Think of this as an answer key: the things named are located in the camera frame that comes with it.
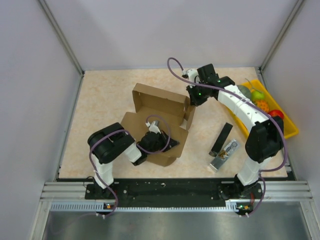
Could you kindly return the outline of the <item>brown cardboard box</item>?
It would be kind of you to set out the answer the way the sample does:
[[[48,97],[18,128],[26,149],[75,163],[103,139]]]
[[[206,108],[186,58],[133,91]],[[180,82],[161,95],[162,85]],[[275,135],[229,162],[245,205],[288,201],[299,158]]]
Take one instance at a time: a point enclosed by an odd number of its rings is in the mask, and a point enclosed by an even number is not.
[[[162,167],[171,165],[182,155],[196,107],[188,96],[142,83],[135,85],[132,97],[135,112],[126,112],[120,124],[139,142],[149,130],[146,123],[159,121],[159,129],[179,144],[146,160]]]

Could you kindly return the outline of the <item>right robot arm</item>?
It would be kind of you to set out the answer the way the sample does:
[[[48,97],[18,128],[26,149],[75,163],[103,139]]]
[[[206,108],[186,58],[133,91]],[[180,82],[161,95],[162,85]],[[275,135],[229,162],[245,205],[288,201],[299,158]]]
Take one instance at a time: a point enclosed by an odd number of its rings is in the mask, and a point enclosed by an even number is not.
[[[248,157],[235,175],[233,186],[221,190],[223,199],[232,195],[245,198],[257,184],[260,171],[284,146],[282,118],[271,117],[254,108],[253,102],[241,93],[239,86],[228,76],[219,77],[212,64],[183,70],[182,76],[191,82],[186,88],[191,105],[200,106],[213,97],[231,110],[248,130],[245,143]]]

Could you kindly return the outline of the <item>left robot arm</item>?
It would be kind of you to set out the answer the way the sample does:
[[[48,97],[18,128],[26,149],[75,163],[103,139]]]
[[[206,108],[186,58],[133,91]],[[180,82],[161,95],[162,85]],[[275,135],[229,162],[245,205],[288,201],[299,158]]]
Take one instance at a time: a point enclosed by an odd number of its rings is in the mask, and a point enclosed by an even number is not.
[[[123,126],[116,122],[95,133],[87,140],[89,160],[94,170],[93,184],[86,188],[86,199],[109,198],[114,191],[113,161],[121,154],[138,166],[151,154],[167,152],[180,143],[159,127],[159,121],[147,121],[148,131],[136,141]]]

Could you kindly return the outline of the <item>black rectangular bar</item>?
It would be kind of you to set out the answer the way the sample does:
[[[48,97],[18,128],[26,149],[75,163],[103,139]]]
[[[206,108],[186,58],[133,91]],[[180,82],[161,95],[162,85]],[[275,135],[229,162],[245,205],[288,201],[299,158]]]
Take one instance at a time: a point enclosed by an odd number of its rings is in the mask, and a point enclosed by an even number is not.
[[[221,149],[223,148],[223,145],[225,143],[225,141],[227,140],[231,130],[233,128],[233,125],[230,123],[225,123],[225,125],[223,126],[220,134],[218,135],[215,143],[213,144],[209,155],[212,157],[217,156],[217,154],[221,151]]]

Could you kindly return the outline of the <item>grey-green melon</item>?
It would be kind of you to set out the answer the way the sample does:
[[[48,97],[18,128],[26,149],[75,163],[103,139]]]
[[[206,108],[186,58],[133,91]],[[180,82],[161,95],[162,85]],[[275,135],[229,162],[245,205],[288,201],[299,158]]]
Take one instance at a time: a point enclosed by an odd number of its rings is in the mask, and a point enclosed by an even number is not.
[[[248,99],[251,99],[251,91],[248,87],[244,86],[244,85],[237,85],[239,91]]]

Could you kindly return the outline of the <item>green apple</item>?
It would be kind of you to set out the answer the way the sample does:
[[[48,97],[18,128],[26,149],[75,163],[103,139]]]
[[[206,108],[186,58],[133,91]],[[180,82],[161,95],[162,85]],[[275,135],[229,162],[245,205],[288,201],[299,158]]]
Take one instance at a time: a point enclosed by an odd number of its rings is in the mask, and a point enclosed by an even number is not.
[[[265,94],[261,91],[258,90],[254,90],[251,92],[251,101],[255,102],[255,101],[259,101],[259,100],[264,100],[265,99]]]

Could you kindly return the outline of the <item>orange pineapple toy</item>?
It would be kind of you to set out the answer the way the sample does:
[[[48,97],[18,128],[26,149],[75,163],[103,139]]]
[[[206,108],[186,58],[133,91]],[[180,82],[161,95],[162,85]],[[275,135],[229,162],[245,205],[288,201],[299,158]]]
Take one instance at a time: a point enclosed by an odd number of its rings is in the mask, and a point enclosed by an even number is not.
[[[255,101],[255,105],[266,113],[270,111],[269,104],[263,99]]]

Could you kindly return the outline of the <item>red apple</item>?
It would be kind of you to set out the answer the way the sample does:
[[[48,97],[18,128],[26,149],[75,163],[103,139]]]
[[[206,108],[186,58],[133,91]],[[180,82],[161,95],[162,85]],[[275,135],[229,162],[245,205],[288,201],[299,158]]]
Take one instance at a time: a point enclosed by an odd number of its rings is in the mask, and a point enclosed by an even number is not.
[[[279,110],[279,109],[273,109],[273,110],[269,111],[268,114],[269,114],[271,117],[280,117],[282,120],[285,119],[284,113],[283,113],[281,110]]]

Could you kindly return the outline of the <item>yellow plastic tray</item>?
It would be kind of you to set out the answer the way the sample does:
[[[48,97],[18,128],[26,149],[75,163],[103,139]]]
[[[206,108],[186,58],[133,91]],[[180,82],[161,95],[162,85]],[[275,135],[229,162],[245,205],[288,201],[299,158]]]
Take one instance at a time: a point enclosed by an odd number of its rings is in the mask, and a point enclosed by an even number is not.
[[[284,119],[284,138],[287,140],[293,136],[296,136],[299,133],[299,129],[296,127],[296,125],[293,123],[293,121],[287,116],[285,111],[281,108],[281,106],[276,102],[276,100],[272,97],[272,95],[267,91],[267,89],[263,86],[263,84],[258,80],[254,79],[249,82],[245,82],[241,84],[242,86],[245,86],[250,89],[250,91],[254,91],[254,89],[257,89],[260,92],[264,93],[264,100],[268,103],[269,109],[271,111],[279,110],[283,113]],[[240,131],[243,133],[243,135],[247,138],[249,136],[249,132],[245,125],[240,121],[240,119],[235,116],[228,108],[227,108],[229,114],[239,127]]]

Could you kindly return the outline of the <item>aluminium rail frame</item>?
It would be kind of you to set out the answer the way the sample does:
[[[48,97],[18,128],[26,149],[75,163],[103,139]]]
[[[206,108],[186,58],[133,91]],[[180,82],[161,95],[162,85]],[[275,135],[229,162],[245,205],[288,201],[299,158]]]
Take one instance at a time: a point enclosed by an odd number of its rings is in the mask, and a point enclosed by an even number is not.
[[[90,199],[83,185],[75,182],[54,182],[45,184],[40,200],[49,202],[52,211],[97,212],[239,212],[252,210],[259,201],[274,203],[310,202],[313,200],[306,182],[275,181],[259,183],[253,196],[245,198],[220,199],[216,194],[190,195],[143,195],[130,189],[121,189],[117,195],[107,199]]]

